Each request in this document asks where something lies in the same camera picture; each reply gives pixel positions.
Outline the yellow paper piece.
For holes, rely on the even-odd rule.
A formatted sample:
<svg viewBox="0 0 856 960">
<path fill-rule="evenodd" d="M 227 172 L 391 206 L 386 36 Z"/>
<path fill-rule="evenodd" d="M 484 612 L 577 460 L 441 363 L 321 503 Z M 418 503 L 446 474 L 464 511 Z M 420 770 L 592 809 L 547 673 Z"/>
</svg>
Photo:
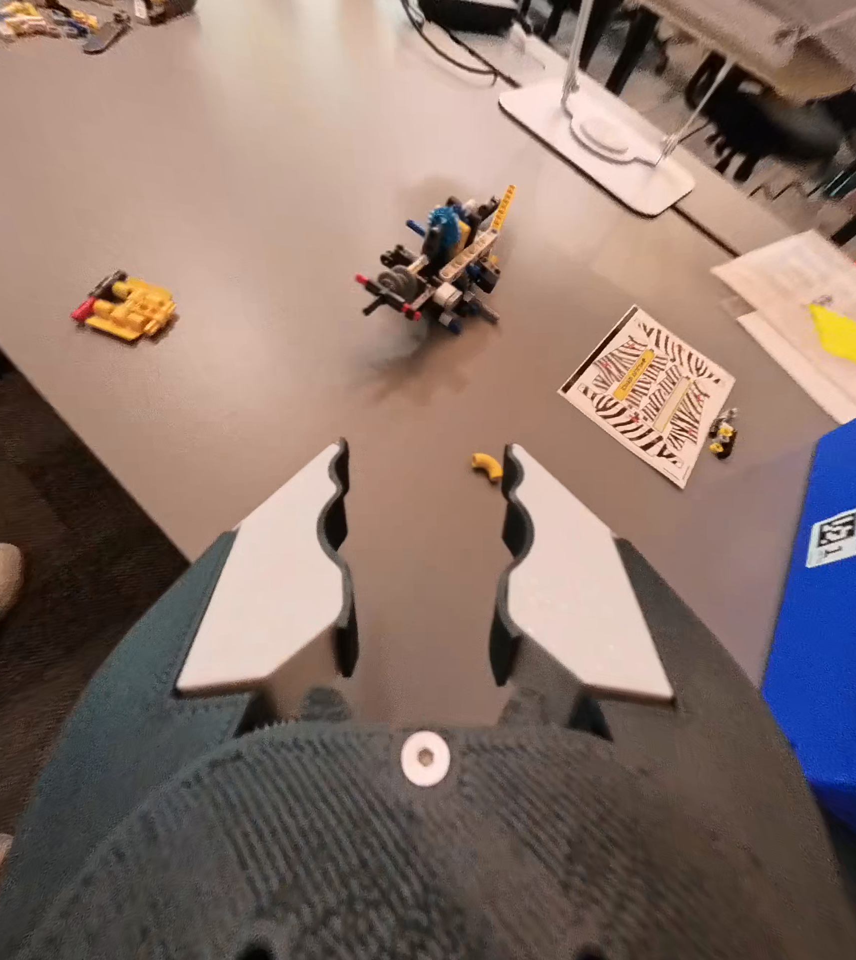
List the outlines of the yellow paper piece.
<svg viewBox="0 0 856 960">
<path fill-rule="evenodd" d="M 856 365 L 856 320 L 821 303 L 811 303 L 808 309 L 821 347 Z"/>
</svg>

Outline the small black yellow lego pieces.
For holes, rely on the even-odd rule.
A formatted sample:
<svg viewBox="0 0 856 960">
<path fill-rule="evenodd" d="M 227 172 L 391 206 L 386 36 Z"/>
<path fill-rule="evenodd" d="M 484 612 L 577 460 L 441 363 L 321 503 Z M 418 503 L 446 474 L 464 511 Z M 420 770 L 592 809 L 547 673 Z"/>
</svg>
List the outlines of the small black yellow lego pieces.
<svg viewBox="0 0 856 960">
<path fill-rule="evenodd" d="M 738 409 L 730 407 L 719 414 L 708 432 L 707 448 L 719 461 L 727 460 L 734 449 L 738 436 Z"/>
</svg>

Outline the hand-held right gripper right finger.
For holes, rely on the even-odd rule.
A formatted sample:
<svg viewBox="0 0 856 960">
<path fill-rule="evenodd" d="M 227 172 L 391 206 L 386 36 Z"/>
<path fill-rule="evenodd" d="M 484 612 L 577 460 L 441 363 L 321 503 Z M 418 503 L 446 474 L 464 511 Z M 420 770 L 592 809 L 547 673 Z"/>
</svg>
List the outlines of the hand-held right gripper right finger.
<svg viewBox="0 0 856 960">
<path fill-rule="evenodd" d="M 675 691 L 612 530 L 517 442 L 504 451 L 489 664 L 567 726 L 600 702 L 672 707 Z"/>
</svg>

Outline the blue plastic bin with tag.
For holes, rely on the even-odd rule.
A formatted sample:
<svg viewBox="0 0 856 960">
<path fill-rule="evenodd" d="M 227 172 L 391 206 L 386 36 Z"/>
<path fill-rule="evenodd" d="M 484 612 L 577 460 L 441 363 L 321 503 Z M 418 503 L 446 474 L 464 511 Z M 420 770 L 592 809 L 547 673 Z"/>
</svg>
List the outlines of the blue plastic bin with tag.
<svg viewBox="0 0 856 960">
<path fill-rule="evenodd" d="M 818 800 L 856 834 L 856 418 L 815 449 L 762 694 Z"/>
</svg>

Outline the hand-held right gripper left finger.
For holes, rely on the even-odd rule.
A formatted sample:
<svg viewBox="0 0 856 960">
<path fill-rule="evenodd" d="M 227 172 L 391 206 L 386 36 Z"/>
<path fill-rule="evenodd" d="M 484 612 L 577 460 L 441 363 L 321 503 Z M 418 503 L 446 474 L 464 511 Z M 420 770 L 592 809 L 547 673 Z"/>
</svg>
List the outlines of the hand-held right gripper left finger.
<svg viewBox="0 0 856 960">
<path fill-rule="evenodd" d="M 352 676 L 359 660 L 347 538 L 349 445 L 339 438 L 233 530 L 175 692 L 251 694 L 272 721 Z"/>
</svg>

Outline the pile of loose lego pieces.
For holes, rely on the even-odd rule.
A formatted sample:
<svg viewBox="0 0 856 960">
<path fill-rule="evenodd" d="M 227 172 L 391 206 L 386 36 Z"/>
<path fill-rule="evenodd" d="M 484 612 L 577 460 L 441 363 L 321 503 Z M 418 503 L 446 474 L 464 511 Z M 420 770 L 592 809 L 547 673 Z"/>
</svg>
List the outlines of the pile of loose lego pieces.
<svg viewBox="0 0 856 960">
<path fill-rule="evenodd" d="M 86 55 L 100 55 L 130 33 L 133 25 L 129 13 L 111 2 L 104 4 L 109 10 L 98 17 L 67 2 L 0 2 L 0 42 L 63 39 L 74 42 Z"/>
</svg>

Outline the black blue yellow lego model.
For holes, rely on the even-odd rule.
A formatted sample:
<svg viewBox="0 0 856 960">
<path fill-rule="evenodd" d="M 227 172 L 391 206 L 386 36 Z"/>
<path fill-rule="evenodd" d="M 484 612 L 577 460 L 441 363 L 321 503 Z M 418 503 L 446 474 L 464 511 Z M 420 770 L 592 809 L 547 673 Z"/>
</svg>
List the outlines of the black blue yellow lego model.
<svg viewBox="0 0 856 960">
<path fill-rule="evenodd" d="M 510 184 L 484 201 L 450 197 L 424 222 L 408 220 L 420 247 L 396 244 L 382 252 L 377 273 L 354 277 L 369 297 L 362 315 L 388 309 L 410 326 L 435 324 L 454 335 L 473 318 L 498 325 L 489 300 L 502 278 L 497 246 L 516 192 Z"/>
</svg>

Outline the white book stand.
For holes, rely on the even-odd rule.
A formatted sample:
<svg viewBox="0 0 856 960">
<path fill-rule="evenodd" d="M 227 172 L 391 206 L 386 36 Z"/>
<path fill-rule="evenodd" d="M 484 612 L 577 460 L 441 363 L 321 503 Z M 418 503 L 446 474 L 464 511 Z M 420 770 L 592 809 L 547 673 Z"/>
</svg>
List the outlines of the white book stand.
<svg viewBox="0 0 856 960">
<path fill-rule="evenodd" d="M 856 87 L 856 1 L 630 2 L 648 22 L 682 30 L 722 56 L 714 94 L 739 68 L 791 104 Z M 502 111 L 630 210 L 656 217 L 686 198 L 695 180 L 672 154 L 706 110 L 703 94 L 688 119 L 661 133 L 615 91 L 579 70 L 579 49 L 599 2 L 582 2 L 562 75 L 504 92 Z"/>
</svg>

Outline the white paper sheet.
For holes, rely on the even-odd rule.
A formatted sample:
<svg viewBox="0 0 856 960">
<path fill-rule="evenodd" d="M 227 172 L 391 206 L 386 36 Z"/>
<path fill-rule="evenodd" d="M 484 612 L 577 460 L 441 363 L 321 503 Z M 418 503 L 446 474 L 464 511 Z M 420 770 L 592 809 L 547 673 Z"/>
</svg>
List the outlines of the white paper sheet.
<svg viewBox="0 0 856 960">
<path fill-rule="evenodd" d="M 813 336 L 812 305 L 856 321 L 856 264 L 815 231 L 758 247 L 711 272 L 783 335 Z"/>
<path fill-rule="evenodd" d="M 856 323 L 856 298 L 826 294 L 777 310 L 775 318 L 751 311 L 736 321 L 826 414 L 844 425 L 856 418 L 856 361 L 824 347 L 815 319 L 824 313 Z"/>
</svg>

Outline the yellow lego subassembly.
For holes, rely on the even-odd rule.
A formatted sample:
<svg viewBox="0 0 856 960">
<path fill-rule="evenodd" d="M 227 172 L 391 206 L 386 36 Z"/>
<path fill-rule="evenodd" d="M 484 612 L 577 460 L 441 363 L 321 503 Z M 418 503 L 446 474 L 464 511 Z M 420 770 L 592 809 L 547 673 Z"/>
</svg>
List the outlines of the yellow lego subassembly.
<svg viewBox="0 0 856 960">
<path fill-rule="evenodd" d="M 168 289 L 114 270 L 89 290 L 69 317 L 79 327 L 132 344 L 164 333 L 176 314 Z"/>
</svg>

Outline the black office chair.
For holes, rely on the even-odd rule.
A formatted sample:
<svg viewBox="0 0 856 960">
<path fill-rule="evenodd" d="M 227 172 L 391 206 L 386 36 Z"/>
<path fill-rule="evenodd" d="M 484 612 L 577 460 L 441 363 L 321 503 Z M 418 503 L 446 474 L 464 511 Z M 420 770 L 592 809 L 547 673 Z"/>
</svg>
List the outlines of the black office chair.
<svg viewBox="0 0 856 960">
<path fill-rule="evenodd" d="M 715 170 L 732 174 L 738 185 L 765 160 L 824 170 L 848 138 L 823 103 L 785 101 L 718 54 L 710 54 L 698 67 L 685 100 L 690 107 L 700 107 Z"/>
</svg>

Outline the black box device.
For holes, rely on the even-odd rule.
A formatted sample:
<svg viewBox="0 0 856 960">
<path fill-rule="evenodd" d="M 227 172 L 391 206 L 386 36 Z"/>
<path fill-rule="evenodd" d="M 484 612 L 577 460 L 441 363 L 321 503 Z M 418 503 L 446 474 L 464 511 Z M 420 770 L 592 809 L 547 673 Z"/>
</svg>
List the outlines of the black box device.
<svg viewBox="0 0 856 960">
<path fill-rule="evenodd" d="M 512 27 L 519 5 L 515 1 L 417 1 L 422 15 L 454 33 L 503 37 Z"/>
</svg>

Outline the zebra striped sticker sheet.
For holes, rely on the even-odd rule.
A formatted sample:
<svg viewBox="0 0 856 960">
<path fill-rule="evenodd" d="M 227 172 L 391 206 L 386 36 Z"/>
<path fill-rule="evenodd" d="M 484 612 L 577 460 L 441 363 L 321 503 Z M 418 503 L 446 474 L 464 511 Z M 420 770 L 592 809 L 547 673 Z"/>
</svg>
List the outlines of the zebra striped sticker sheet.
<svg viewBox="0 0 856 960">
<path fill-rule="evenodd" d="M 684 490 L 735 378 L 635 305 L 557 393 Z"/>
</svg>

